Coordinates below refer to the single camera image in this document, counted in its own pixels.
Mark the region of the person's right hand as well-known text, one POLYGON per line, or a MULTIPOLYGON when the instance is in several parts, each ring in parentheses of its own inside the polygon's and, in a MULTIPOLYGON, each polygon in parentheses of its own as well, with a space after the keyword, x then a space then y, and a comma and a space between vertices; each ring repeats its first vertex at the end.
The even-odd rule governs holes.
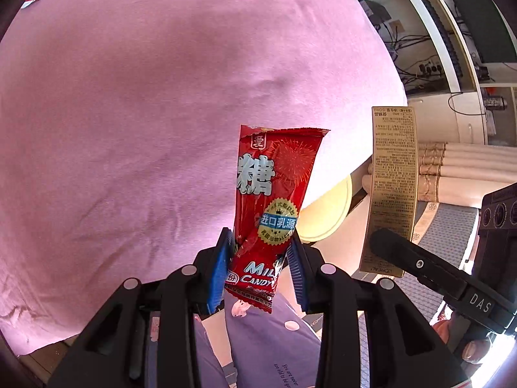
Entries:
POLYGON ((463 316, 439 320, 433 329, 449 350, 463 362, 479 365, 491 349, 489 331, 463 316))

